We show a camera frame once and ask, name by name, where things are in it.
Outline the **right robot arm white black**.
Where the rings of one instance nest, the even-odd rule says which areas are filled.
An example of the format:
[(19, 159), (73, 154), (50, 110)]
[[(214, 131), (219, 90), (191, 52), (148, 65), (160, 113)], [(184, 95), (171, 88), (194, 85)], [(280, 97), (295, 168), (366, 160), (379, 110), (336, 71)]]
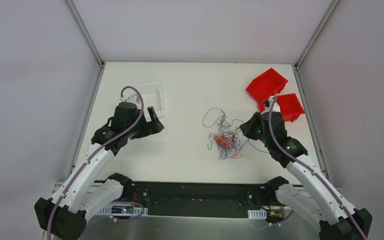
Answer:
[(280, 112), (255, 112), (239, 126), (243, 135), (261, 141), (270, 156), (292, 174), (307, 194), (302, 194), (285, 178), (278, 176), (265, 183), (264, 200), (289, 207), (317, 231), (321, 240), (366, 240), (372, 215), (348, 201), (321, 173), (307, 149), (288, 136)]

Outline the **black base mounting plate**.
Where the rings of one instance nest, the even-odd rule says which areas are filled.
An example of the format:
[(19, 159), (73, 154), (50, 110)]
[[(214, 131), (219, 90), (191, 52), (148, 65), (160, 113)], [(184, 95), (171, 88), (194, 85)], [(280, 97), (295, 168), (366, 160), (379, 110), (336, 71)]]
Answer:
[(261, 211), (271, 223), (288, 216), (266, 184), (136, 181), (117, 201), (139, 203), (148, 216), (245, 219)]

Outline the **white plastic tray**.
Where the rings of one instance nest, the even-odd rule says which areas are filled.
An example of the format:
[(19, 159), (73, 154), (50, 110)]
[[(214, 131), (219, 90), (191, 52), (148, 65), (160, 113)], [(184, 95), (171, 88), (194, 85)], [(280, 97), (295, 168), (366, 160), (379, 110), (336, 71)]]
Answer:
[(142, 96), (145, 108), (153, 107), (159, 119), (166, 116), (164, 92), (161, 81), (141, 83), (137, 90)]

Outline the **far red plastic bin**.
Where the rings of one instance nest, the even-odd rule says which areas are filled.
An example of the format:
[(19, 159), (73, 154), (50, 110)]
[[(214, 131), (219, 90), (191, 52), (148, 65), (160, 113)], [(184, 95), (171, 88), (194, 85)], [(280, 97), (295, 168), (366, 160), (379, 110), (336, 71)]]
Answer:
[(279, 94), (288, 82), (275, 69), (270, 68), (254, 78), (245, 90), (254, 100), (260, 102)]

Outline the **near red plastic bin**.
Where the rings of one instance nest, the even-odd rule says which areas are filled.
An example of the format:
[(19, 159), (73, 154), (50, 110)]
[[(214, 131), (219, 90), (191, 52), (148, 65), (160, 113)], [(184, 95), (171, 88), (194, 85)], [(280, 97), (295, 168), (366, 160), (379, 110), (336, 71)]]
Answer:
[(305, 114), (305, 110), (295, 93), (278, 94), (276, 103), (280, 107), (280, 112), (285, 122), (294, 122), (301, 115)]

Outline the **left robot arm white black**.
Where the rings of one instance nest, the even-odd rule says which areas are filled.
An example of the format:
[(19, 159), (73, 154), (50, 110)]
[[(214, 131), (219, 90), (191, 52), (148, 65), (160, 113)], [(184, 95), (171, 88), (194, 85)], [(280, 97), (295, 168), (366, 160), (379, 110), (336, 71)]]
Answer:
[(119, 103), (114, 115), (95, 131), (80, 166), (51, 197), (37, 200), (35, 214), (48, 238), (55, 236), (62, 240), (77, 240), (89, 220), (101, 209), (117, 199), (124, 203), (132, 198), (132, 180), (120, 173), (108, 176), (92, 193), (88, 190), (129, 140), (154, 135), (164, 129), (154, 108), (149, 106), (147, 111), (150, 121), (135, 103)]

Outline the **red plastic bin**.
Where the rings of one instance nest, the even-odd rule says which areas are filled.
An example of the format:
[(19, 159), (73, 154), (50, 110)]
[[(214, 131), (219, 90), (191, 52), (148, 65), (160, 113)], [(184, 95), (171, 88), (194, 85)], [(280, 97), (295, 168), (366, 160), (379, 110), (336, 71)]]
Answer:
[(294, 122), (301, 115), (305, 114), (305, 110), (295, 93), (278, 94), (276, 103), (280, 107), (280, 112), (285, 122)]
[(270, 68), (254, 78), (245, 90), (254, 100), (260, 102), (279, 94), (288, 82), (275, 69)]

